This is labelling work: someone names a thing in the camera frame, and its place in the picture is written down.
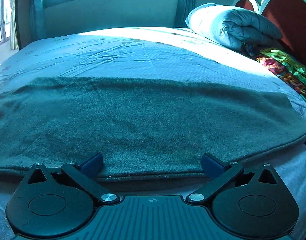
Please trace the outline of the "grey fleece pant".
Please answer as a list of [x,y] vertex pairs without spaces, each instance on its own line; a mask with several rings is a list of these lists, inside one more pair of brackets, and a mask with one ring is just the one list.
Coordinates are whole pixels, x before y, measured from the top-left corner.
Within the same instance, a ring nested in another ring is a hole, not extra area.
[[201,177],[200,159],[253,162],[306,140],[285,94],[214,83],[40,77],[0,92],[0,175],[101,153],[99,181]]

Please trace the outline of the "red heart-shaped headboard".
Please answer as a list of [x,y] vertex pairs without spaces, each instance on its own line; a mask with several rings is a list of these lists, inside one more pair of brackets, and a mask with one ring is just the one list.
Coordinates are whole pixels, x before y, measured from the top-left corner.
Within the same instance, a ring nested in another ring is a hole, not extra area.
[[306,66],[306,0],[234,0],[233,6],[265,16],[282,32],[284,50]]

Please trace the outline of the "folded light blue duvet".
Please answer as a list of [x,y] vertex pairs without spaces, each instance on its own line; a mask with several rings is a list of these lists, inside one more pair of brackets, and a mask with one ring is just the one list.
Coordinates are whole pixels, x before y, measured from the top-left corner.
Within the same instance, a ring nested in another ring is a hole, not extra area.
[[278,46],[278,27],[256,12],[229,5],[207,3],[192,10],[186,25],[196,34],[232,50],[245,45]]

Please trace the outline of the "light blue embroidered bed sheet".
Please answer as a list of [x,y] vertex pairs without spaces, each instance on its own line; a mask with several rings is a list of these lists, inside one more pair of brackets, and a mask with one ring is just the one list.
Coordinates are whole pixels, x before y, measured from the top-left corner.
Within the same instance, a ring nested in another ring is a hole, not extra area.
[[37,77],[133,77],[222,83],[306,102],[258,62],[188,29],[114,28],[33,42],[0,64],[0,93]]

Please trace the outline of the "pale side curtain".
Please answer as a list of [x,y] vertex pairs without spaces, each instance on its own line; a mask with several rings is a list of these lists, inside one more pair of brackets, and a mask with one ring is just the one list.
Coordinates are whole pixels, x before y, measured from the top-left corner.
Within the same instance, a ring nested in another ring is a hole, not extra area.
[[11,6],[11,28],[10,28],[10,46],[11,50],[17,50],[19,48],[17,39],[17,28],[15,20],[15,0],[9,0]]

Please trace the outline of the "dark blue curtain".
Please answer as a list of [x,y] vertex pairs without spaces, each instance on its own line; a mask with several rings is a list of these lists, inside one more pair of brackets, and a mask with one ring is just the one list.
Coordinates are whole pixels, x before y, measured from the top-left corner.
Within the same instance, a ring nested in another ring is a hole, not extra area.
[[196,0],[178,0],[175,17],[175,27],[185,28],[186,18],[195,7]]

